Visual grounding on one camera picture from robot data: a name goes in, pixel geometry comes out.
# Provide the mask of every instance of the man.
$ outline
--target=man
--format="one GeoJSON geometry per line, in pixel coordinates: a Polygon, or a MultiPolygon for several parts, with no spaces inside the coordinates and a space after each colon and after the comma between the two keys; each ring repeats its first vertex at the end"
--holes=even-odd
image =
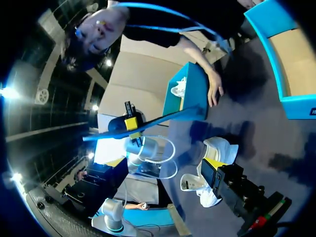
{"type": "MultiPolygon", "coordinates": [[[[209,1],[175,1],[175,0],[133,0],[164,6],[214,30],[224,39],[229,39],[239,32],[245,22],[243,13],[250,8],[251,0],[209,0],[209,1]]],[[[67,32],[62,47],[62,60],[71,70],[86,71],[99,63],[107,49],[124,34],[131,40],[145,40],[162,47],[177,46],[189,54],[205,70],[210,88],[208,102],[217,105],[217,91],[224,94],[220,76],[213,70],[200,49],[188,38],[179,33],[160,30],[129,27],[128,25],[158,26],[182,29],[195,26],[190,20],[170,13],[152,9],[115,6],[117,1],[109,1],[107,9],[102,9],[82,19],[67,32]]],[[[212,34],[201,31],[210,40],[212,34]]]]}

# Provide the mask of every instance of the teal box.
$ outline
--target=teal box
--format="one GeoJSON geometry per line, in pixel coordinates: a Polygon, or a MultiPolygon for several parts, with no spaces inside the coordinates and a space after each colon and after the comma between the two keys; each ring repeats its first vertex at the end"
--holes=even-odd
{"type": "Polygon", "coordinates": [[[180,110],[181,98],[173,95],[171,89],[177,86],[177,81],[181,81],[183,77],[187,78],[183,110],[193,106],[198,106],[200,109],[196,114],[181,116],[175,118],[175,120],[205,120],[208,110],[208,78],[199,65],[190,62],[184,65],[183,68],[169,81],[162,115],[168,115],[180,110]]]}
{"type": "Polygon", "coordinates": [[[288,119],[316,119],[316,94],[287,96],[281,62],[269,37],[297,28],[291,15],[276,1],[264,1],[245,12],[265,48],[276,77],[277,91],[288,119]]]}

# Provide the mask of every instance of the hand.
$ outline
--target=hand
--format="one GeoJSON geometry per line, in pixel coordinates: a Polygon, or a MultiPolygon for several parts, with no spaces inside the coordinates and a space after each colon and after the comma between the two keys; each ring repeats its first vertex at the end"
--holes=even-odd
{"type": "Polygon", "coordinates": [[[208,80],[209,80],[209,90],[207,94],[207,99],[210,107],[213,105],[217,105],[216,101],[216,92],[219,91],[221,96],[224,95],[224,90],[222,87],[222,80],[221,77],[215,71],[210,71],[207,73],[208,80]]]}
{"type": "Polygon", "coordinates": [[[143,208],[143,205],[144,205],[144,204],[145,204],[144,202],[142,202],[142,203],[140,203],[140,204],[137,204],[137,208],[140,209],[140,210],[143,210],[143,211],[147,211],[147,210],[149,209],[149,207],[147,207],[146,209],[144,209],[144,208],[143,208]]]}
{"type": "Polygon", "coordinates": [[[237,0],[237,1],[247,10],[255,6],[252,0],[237,0]]]}

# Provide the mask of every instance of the blue cable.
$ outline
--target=blue cable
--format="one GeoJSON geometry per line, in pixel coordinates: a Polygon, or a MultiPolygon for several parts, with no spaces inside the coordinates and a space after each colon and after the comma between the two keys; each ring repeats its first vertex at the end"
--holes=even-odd
{"type": "Polygon", "coordinates": [[[149,127],[160,124],[160,123],[165,122],[167,120],[174,119],[174,118],[177,118],[180,116],[189,116],[192,113],[199,114],[200,111],[201,111],[201,108],[197,105],[197,106],[189,107],[189,108],[181,110],[181,111],[174,112],[172,114],[168,114],[168,115],[159,117],[159,118],[154,119],[152,121],[148,121],[148,122],[144,123],[141,127],[134,129],[134,130],[127,131],[126,129],[121,129],[121,130],[107,131],[107,132],[91,135],[88,137],[83,137],[82,139],[84,141],[96,141],[96,140],[103,139],[103,138],[122,139],[124,137],[129,136],[130,134],[133,134],[135,132],[141,132],[149,127]]]}
{"type": "Polygon", "coordinates": [[[140,3],[140,2],[121,2],[121,3],[114,5],[113,7],[115,7],[115,6],[147,8],[147,9],[153,9],[153,10],[158,10],[158,11],[164,11],[164,12],[176,15],[176,16],[183,17],[187,20],[194,22],[196,25],[198,25],[196,27],[189,27],[189,28],[183,28],[183,29],[157,27],[157,26],[127,25],[129,27],[139,27],[139,28],[144,28],[144,29],[160,30],[160,31],[173,32],[173,33],[179,33],[179,32],[185,32],[185,31],[194,31],[194,30],[206,30],[207,32],[209,32],[215,36],[216,41],[219,43],[219,45],[224,50],[226,50],[229,54],[232,51],[232,49],[229,47],[228,43],[226,43],[224,41],[224,39],[218,33],[216,33],[215,31],[211,30],[210,28],[207,28],[203,24],[191,19],[190,17],[188,17],[188,16],[186,16],[178,11],[169,9],[167,7],[164,7],[164,6],[159,6],[159,5],[149,4],[149,3],[140,3]]]}

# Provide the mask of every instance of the teal tray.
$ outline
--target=teal tray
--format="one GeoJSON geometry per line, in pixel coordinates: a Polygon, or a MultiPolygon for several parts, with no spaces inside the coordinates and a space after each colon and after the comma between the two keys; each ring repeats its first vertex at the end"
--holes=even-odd
{"type": "Polygon", "coordinates": [[[287,96],[281,62],[269,37],[297,28],[291,15],[276,1],[267,0],[244,14],[256,31],[270,60],[276,77],[280,102],[288,119],[316,119],[316,94],[287,96]]]}
{"type": "Polygon", "coordinates": [[[207,75],[204,70],[196,64],[187,63],[169,81],[162,115],[168,115],[180,110],[181,98],[173,95],[171,89],[178,85],[183,77],[187,78],[186,91],[183,101],[183,110],[189,107],[198,106],[200,109],[195,114],[183,115],[174,120],[205,120],[207,117],[207,75]]]}

